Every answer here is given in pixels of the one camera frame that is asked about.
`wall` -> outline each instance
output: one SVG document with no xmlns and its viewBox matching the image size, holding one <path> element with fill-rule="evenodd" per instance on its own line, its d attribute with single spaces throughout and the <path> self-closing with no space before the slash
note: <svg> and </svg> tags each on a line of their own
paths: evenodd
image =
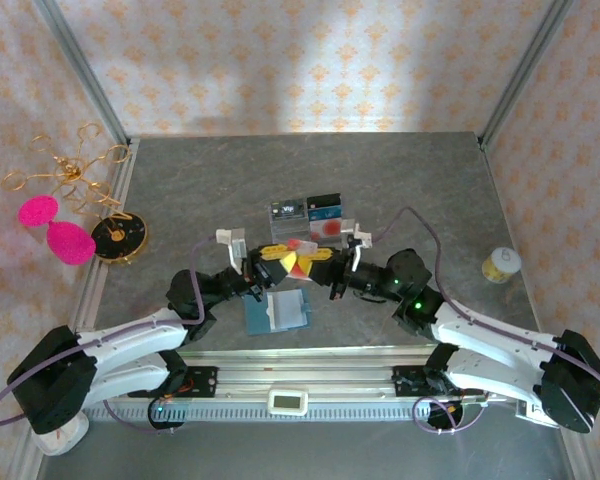
<svg viewBox="0 0 600 480">
<path fill-rule="evenodd" d="M 0 0 L 0 180 L 7 171 L 48 171 L 53 161 L 27 151 L 29 140 L 46 132 L 57 151 L 72 152 L 75 130 L 98 120 L 46 24 L 30 0 Z M 112 144 L 108 135 L 94 152 Z M 104 171 L 95 172 L 102 177 Z M 40 181 L 31 191 L 50 191 Z M 6 377 L 49 329 L 66 324 L 77 298 L 80 270 L 60 264 L 44 243 L 20 227 L 16 212 L 24 193 L 0 188 L 0 390 Z M 61 212 L 58 219 L 83 222 Z M 13 398 L 0 405 L 0 418 L 18 413 Z M 0 479 L 5 478 L 21 426 L 0 429 Z"/>
<path fill-rule="evenodd" d="M 539 320 L 600 355 L 600 0 L 572 7 L 491 163 Z"/>
<path fill-rule="evenodd" d="M 135 135 L 480 132 L 550 0 L 59 0 Z"/>
</svg>

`white clamp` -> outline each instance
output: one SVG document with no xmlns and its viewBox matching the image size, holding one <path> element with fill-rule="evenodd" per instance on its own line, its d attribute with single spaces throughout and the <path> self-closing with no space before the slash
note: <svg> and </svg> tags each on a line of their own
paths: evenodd
<svg viewBox="0 0 600 480">
<path fill-rule="evenodd" d="M 247 258 L 247 242 L 244 228 L 216 230 L 216 241 L 229 247 L 229 261 L 233 269 L 242 275 L 242 259 Z"/>
<path fill-rule="evenodd" d="M 361 231 L 360 224 L 356 223 L 354 219 L 342 220 L 340 225 L 340 233 L 343 235 L 343 242 L 345 245 L 348 244 L 347 237 L 349 235 L 353 235 L 355 240 L 360 241 L 360 244 L 356 245 L 355 247 L 353 265 L 351 266 L 351 271 L 355 272 L 358 269 L 358 264 L 360 263 L 360 250 L 363 248 L 371 248 L 373 246 L 372 236 L 370 233 Z"/>
</svg>

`screen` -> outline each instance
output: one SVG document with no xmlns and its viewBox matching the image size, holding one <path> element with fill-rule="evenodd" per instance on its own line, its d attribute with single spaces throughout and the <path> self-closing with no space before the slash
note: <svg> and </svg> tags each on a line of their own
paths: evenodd
<svg viewBox="0 0 600 480">
<path fill-rule="evenodd" d="M 273 406 L 276 408 L 300 408 L 300 397 L 279 397 L 273 398 Z"/>
</svg>

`white container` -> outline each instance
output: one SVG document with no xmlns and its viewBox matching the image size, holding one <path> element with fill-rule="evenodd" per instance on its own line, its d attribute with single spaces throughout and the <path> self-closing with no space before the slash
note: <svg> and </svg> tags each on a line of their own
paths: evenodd
<svg viewBox="0 0 600 480">
<path fill-rule="evenodd" d="M 493 283 L 506 283 L 522 267 L 520 255 L 506 247 L 496 248 L 482 264 L 482 274 Z"/>
</svg>

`pink pom pom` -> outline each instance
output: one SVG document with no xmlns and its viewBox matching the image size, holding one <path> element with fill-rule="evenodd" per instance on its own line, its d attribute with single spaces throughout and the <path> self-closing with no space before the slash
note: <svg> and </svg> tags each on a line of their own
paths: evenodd
<svg viewBox="0 0 600 480">
<path fill-rule="evenodd" d="M 51 251 L 67 265 L 82 265 L 96 251 L 96 242 L 91 235 L 71 222 L 51 222 L 47 243 Z"/>
<path fill-rule="evenodd" d="M 27 200 L 18 212 L 18 220 L 25 227 L 40 227 L 53 220 L 58 213 L 58 202 L 49 195 L 38 195 Z"/>
</svg>

